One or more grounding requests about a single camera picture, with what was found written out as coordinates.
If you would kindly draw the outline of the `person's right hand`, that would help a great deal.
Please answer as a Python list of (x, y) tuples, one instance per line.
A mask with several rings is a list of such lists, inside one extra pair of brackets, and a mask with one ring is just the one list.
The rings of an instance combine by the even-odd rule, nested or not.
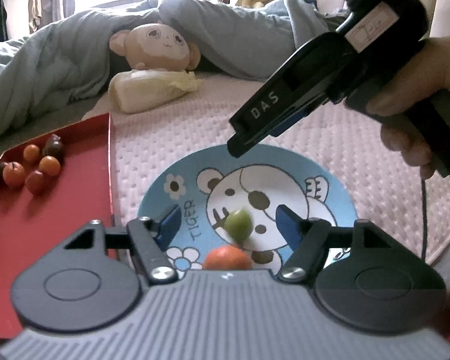
[[(396, 77), (367, 104), (376, 116), (394, 116), (440, 89), (450, 92), (450, 37), (430, 37)], [(387, 149), (399, 152), (405, 163), (420, 169), (427, 180), (435, 172), (433, 152), (424, 140), (405, 127), (383, 125), (380, 137)]]

